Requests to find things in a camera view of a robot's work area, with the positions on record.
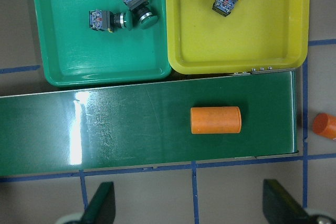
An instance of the orange cylinder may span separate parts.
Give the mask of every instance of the orange cylinder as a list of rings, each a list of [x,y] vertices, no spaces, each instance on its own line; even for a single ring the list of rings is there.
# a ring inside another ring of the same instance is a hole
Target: orange cylinder
[[[313,122],[313,131],[320,136],[336,140],[336,116],[318,114]]]
[[[239,107],[191,108],[190,119],[193,134],[239,133],[242,129]]]

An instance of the yellow tray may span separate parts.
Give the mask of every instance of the yellow tray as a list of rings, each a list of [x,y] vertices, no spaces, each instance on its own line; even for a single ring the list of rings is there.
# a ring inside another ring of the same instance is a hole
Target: yellow tray
[[[241,0],[228,17],[214,0],[166,0],[168,58],[180,73],[299,67],[308,50],[309,0]]]

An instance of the green tray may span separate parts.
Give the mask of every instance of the green tray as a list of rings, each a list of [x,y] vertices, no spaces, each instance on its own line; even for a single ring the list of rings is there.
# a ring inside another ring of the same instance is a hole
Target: green tray
[[[239,106],[239,134],[193,135],[190,108]],[[0,176],[294,153],[295,74],[0,98]]]
[[[167,59],[165,0],[149,0],[159,21],[142,30],[114,34],[89,29],[89,11],[126,11],[122,0],[35,0],[47,80],[55,86],[159,79]]]

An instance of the metal ring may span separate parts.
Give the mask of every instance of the metal ring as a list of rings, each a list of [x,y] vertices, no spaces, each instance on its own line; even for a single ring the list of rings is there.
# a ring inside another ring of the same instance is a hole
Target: metal ring
[[[147,18],[149,16],[153,16],[153,14],[151,12],[145,13],[144,15],[141,16],[139,21],[142,22],[145,18]]]
[[[124,20],[124,13],[120,14],[120,26],[122,29],[126,28],[125,27],[125,20]]]

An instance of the tile floor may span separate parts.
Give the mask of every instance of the tile floor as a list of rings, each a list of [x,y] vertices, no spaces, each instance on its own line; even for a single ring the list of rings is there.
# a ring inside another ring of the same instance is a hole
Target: tile floor
[[[0,0],[0,10],[0,96],[58,90],[43,75],[34,1]],[[142,173],[123,169],[122,174],[105,170],[0,178],[0,223],[54,223],[83,211],[98,185],[111,180],[116,224],[267,223],[261,212],[264,178],[278,179],[304,206],[336,217],[336,143],[311,131],[319,112],[336,115],[335,13],[334,0],[311,0],[308,61],[297,70],[298,156],[208,161],[196,165],[197,177],[188,165],[180,170],[135,170],[149,171]]]

